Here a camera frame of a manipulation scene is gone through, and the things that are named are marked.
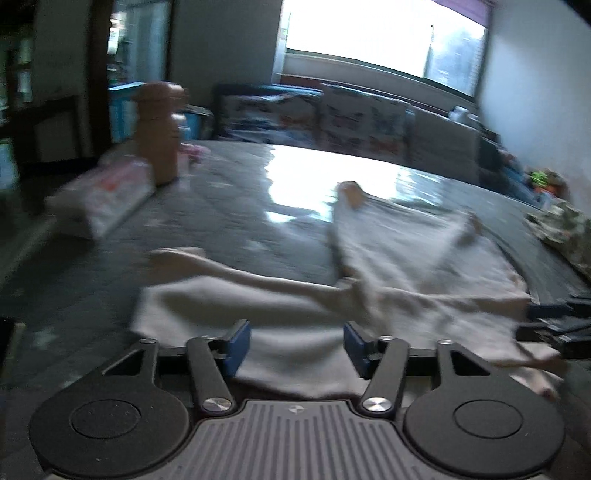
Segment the cream beige garment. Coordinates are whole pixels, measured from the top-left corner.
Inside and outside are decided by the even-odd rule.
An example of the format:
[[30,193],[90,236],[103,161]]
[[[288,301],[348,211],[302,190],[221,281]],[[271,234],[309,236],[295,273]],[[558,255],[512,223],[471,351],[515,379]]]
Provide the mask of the cream beige garment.
[[149,255],[149,284],[131,328],[165,347],[252,326],[238,380],[304,398],[359,396],[363,381],[342,347],[342,327],[415,348],[450,339],[535,393],[556,399],[558,353],[514,339],[530,300],[524,279],[467,211],[428,213],[339,185],[332,243],[346,276],[322,285],[256,275],[195,247]]

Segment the green floral garment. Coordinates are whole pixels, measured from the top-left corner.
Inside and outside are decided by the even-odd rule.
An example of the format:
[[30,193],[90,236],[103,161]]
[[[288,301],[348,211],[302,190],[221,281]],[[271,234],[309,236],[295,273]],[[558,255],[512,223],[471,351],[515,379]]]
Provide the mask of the green floral garment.
[[590,218],[568,201],[555,199],[547,209],[525,216],[533,234],[590,278]]

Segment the colourful plush toy pile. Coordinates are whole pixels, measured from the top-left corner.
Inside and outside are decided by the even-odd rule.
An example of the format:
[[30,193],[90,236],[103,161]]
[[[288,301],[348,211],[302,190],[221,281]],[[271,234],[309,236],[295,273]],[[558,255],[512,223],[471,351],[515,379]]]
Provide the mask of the colourful plush toy pile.
[[549,193],[555,197],[562,197],[566,188],[565,180],[550,169],[532,170],[529,182],[536,193]]

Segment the plain grey cushion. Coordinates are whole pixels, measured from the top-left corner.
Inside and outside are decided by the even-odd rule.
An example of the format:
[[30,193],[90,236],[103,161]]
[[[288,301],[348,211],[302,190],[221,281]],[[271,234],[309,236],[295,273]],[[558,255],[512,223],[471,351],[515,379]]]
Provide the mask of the plain grey cushion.
[[411,110],[408,156],[412,168],[478,184],[480,133],[430,111]]

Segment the pink tissue pack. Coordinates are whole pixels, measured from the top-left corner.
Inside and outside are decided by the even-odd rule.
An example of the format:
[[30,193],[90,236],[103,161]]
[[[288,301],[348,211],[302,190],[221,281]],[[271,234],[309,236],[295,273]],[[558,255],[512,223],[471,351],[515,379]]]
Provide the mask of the pink tissue pack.
[[152,167],[124,155],[63,185],[45,199],[58,230],[97,240],[122,222],[155,190]]

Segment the white plush toy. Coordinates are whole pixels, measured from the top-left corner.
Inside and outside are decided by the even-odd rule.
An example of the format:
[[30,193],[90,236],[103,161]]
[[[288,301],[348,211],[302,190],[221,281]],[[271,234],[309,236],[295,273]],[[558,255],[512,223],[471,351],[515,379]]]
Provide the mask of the white plush toy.
[[472,113],[465,107],[457,105],[449,112],[448,118],[456,123],[468,126],[474,129],[480,129],[480,119],[477,114]]

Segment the small pink toy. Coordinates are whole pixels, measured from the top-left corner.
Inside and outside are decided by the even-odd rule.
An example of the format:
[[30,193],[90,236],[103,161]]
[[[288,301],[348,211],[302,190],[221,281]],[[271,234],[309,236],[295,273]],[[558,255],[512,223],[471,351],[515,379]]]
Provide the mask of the small pink toy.
[[191,162],[200,162],[211,154],[207,147],[191,143],[182,143],[179,151]]

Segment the window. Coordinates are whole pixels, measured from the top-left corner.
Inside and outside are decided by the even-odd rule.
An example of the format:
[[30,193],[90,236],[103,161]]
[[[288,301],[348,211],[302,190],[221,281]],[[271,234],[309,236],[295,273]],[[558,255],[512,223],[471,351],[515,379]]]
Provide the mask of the window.
[[288,53],[351,61],[472,97],[492,1],[288,1]]

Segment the upright butterfly pillow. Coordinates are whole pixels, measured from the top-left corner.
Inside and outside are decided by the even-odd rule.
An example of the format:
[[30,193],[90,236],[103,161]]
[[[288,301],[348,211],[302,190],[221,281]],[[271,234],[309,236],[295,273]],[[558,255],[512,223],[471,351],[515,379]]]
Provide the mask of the upright butterfly pillow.
[[405,165],[404,101],[338,85],[322,85],[318,142],[325,151]]

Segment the pink cartoon water bottle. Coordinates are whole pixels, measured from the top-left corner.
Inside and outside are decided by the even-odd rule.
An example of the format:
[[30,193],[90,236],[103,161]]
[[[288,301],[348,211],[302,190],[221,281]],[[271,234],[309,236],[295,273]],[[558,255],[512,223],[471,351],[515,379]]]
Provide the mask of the pink cartoon water bottle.
[[134,140],[137,155],[152,167],[156,186],[166,185],[177,177],[180,148],[179,111],[186,103],[185,90],[176,83],[149,82],[134,95],[137,120]]

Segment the blue sofa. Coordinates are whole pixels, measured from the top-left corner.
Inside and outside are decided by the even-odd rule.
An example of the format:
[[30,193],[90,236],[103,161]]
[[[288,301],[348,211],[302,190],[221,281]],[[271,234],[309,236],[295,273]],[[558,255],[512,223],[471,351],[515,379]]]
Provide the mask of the blue sofa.
[[[270,84],[270,85],[249,85],[249,84],[220,84],[213,89],[213,102],[209,109],[201,107],[190,106],[186,112],[188,115],[188,128],[190,136],[193,139],[199,140],[222,140],[217,136],[218,125],[219,125],[219,114],[221,114],[221,100],[224,96],[230,95],[273,95],[283,93],[308,93],[311,95],[318,96],[320,99],[320,105],[322,101],[322,85],[332,83],[322,83],[317,88],[305,88],[301,86],[291,86],[283,84]],[[396,97],[381,95],[389,97],[391,99],[397,99],[404,101],[410,105],[407,113],[408,118],[408,133],[407,133],[407,163],[402,166],[411,167],[408,149],[409,139],[411,133],[411,121],[413,120],[411,110],[413,108],[421,108],[427,111],[436,113],[430,109],[426,109],[421,105],[408,101],[406,99],[399,99]],[[320,121],[320,105],[318,105],[318,121]],[[473,184],[478,185],[482,188],[491,190],[493,192],[520,200],[526,204],[533,206],[538,205],[539,201],[536,195],[524,184],[523,182],[523,169],[521,165],[504,149],[502,149],[497,143],[488,139],[481,129],[476,129],[480,135],[480,151],[478,163],[480,167],[479,183]],[[322,150],[320,143],[317,142],[315,148],[308,148],[315,150]]]

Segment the left butterfly pillow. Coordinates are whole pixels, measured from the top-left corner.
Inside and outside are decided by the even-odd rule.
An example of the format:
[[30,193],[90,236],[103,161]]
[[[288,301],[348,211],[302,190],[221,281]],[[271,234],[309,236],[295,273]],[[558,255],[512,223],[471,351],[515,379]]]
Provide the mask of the left butterfly pillow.
[[221,100],[222,140],[315,148],[318,96],[308,93],[230,95]]

